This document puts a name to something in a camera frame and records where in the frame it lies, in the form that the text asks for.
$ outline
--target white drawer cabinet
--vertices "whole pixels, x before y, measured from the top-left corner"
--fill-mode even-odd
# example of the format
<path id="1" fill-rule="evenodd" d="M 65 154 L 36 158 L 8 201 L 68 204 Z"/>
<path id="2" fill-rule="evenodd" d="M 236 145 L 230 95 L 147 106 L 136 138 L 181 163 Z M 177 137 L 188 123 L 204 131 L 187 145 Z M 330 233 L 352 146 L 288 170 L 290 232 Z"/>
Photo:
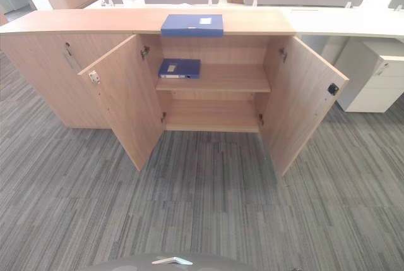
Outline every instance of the white drawer cabinet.
<path id="1" fill-rule="evenodd" d="M 398 40 L 352 38 L 335 66 L 350 79 L 337 99 L 346 112 L 385 112 L 404 92 L 404 44 Z"/>

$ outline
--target gray striped carpet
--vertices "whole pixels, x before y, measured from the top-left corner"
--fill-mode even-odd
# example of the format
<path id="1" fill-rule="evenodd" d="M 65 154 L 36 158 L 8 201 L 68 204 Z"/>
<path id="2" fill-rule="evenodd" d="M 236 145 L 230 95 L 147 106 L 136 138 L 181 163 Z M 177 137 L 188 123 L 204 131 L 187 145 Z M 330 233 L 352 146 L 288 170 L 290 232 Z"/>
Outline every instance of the gray striped carpet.
<path id="1" fill-rule="evenodd" d="M 284 179 L 255 134 L 165 133 L 138 173 L 109 130 L 66 128 L 0 71 L 0 270 L 203 252 L 259 270 L 403 270 L 404 97 L 335 105 Z"/>

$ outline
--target wooden shelf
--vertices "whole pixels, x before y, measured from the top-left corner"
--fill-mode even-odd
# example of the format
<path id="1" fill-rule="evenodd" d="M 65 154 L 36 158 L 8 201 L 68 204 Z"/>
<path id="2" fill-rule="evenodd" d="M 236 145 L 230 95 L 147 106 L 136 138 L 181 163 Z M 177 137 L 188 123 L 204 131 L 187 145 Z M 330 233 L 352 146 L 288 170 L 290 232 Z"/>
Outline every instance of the wooden shelf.
<path id="1" fill-rule="evenodd" d="M 167 130 L 258 132 L 251 100 L 173 100 Z"/>
<path id="2" fill-rule="evenodd" d="M 262 64 L 202 64 L 197 80 L 159 78 L 157 90 L 269 92 Z"/>

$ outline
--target cabinet top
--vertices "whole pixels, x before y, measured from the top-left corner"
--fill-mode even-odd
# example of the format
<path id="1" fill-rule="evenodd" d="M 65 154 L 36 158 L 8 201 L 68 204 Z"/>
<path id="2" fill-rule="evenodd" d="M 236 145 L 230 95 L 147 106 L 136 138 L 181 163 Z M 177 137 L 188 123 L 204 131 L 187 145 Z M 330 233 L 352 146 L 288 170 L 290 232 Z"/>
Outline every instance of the cabinet top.
<path id="1" fill-rule="evenodd" d="M 0 33 L 130 32 L 160 34 L 168 14 L 222 14 L 225 35 L 294 35 L 295 30 L 275 9 L 62 9 L 34 11 L 0 27 Z"/>

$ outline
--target blue binder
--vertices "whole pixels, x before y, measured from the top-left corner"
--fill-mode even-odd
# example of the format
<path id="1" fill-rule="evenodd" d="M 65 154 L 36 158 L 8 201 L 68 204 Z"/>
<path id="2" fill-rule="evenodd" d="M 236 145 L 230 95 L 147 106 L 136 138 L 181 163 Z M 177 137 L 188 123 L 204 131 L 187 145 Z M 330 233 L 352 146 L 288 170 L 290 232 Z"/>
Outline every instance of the blue binder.
<path id="1" fill-rule="evenodd" d="M 161 78 L 199 78 L 200 59 L 165 58 L 158 71 Z"/>
<path id="2" fill-rule="evenodd" d="M 169 14 L 161 27 L 163 36 L 221 37 L 222 15 Z"/>

